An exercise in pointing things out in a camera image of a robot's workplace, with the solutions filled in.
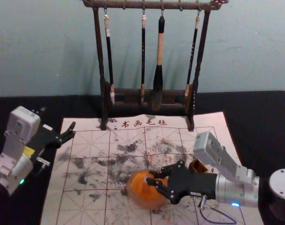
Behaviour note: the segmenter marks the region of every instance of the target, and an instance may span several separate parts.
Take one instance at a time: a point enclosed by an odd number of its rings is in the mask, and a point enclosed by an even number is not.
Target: black table
[[[3,133],[10,112],[22,105],[28,109],[47,107],[42,117],[45,124],[60,131],[64,117],[100,117],[100,98],[90,96],[9,97],[0,98],[0,152]],[[201,93],[196,102],[196,114],[224,111],[234,144],[244,166],[256,175],[269,177],[285,168],[285,91]],[[113,112],[110,116],[131,116],[139,111]],[[160,111],[160,115],[177,115]],[[54,160],[55,151],[48,157]],[[7,209],[8,224],[39,224],[51,171],[39,178],[30,177],[12,196]],[[265,224],[285,224],[278,221],[268,208],[259,208]]]

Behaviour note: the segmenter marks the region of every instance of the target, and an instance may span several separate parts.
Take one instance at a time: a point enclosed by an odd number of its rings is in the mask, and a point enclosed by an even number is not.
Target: wooden brush stand
[[[106,81],[104,77],[104,65],[103,65],[103,50],[99,23],[99,8],[152,8],[161,10],[202,10],[204,11],[204,19],[202,25],[201,38],[199,43],[199,49],[197,54],[197,65],[195,68],[195,78],[193,83],[190,85],[189,95],[186,97],[184,102],[178,101],[178,97],[184,97],[185,90],[163,90],[163,100],[161,108],[178,108],[183,109],[187,116],[188,130],[193,131],[195,128],[194,124],[194,113],[195,113],[195,101],[196,94],[198,90],[198,77],[201,69],[201,62],[203,58],[203,52],[206,41],[206,33],[209,22],[210,12],[212,10],[219,10],[221,6],[228,3],[228,0],[211,0],[208,3],[198,3],[198,2],[164,2],[161,1],[126,1],[126,0],[82,0],[84,5],[88,8],[93,9],[94,22],[95,22],[95,35],[97,44],[97,56],[99,62],[99,72],[100,72],[100,88],[101,88],[101,104],[102,104],[102,120],[100,128],[106,130],[106,125],[108,121],[108,115],[110,110],[113,108],[150,108],[150,95],[152,89],[144,90],[145,101],[141,102],[141,89],[126,89],[117,88],[115,89],[116,95],[122,95],[122,100],[115,100],[115,104],[112,104],[110,99],[110,84]]]

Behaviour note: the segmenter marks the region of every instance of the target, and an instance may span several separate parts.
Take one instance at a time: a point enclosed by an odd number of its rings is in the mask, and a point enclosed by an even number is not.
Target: calligraphy brush
[[[153,93],[151,97],[151,106],[154,111],[158,111],[162,103],[162,87],[163,87],[162,52],[163,52],[164,29],[165,29],[165,19],[163,15],[161,15],[158,22],[157,66],[153,81]]]
[[[146,39],[146,16],[142,15],[142,86],[141,86],[141,103],[144,98],[144,56],[145,56],[145,39]]]
[[[109,30],[109,16],[107,13],[104,16],[105,31],[106,31],[106,43],[107,43],[107,54],[108,54],[108,64],[109,64],[109,79],[110,79],[110,98],[114,105],[114,85],[113,85],[113,62],[111,58],[111,45],[110,45],[110,30]]]
[[[198,26],[199,26],[199,21],[200,21],[199,14],[200,14],[200,11],[198,11],[198,15],[195,19],[195,32],[194,32],[193,46],[191,48],[191,54],[190,54],[190,62],[189,62],[188,75],[187,75],[187,84],[186,84],[185,93],[184,93],[185,98],[187,98],[187,96],[188,96],[190,74],[191,74],[191,69],[193,66],[193,60],[194,60],[194,54],[195,54],[195,43],[196,43],[196,39],[197,39]]]

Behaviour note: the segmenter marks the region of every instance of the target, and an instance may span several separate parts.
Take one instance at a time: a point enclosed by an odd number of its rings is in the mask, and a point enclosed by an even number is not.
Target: orange ball
[[[130,197],[142,206],[148,209],[158,209],[166,203],[167,199],[160,194],[154,186],[147,184],[146,178],[154,178],[147,170],[137,171],[128,180],[126,188]],[[167,186],[167,179],[158,179]]]

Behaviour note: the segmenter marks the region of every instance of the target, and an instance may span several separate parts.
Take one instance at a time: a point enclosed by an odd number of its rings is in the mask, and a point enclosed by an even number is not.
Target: grid paper
[[[48,225],[204,225],[197,208],[200,198],[184,197],[177,205],[146,210],[128,197],[131,174],[141,169],[159,170],[182,159],[188,165],[198,133],[210,131],[240,164],[223,113],[195,116],[189,132],[184,117],[140,115],[111,118],[108,129],[99,119],[65,118],[62,130],[76,122],[75,137],[57,150],[41,224]],[[209,173],[216,168],[207,166]],[[258,209],[217,204],[238,225],[263,224]],[[231,222],[212,210],[203,214],[212,221]]]

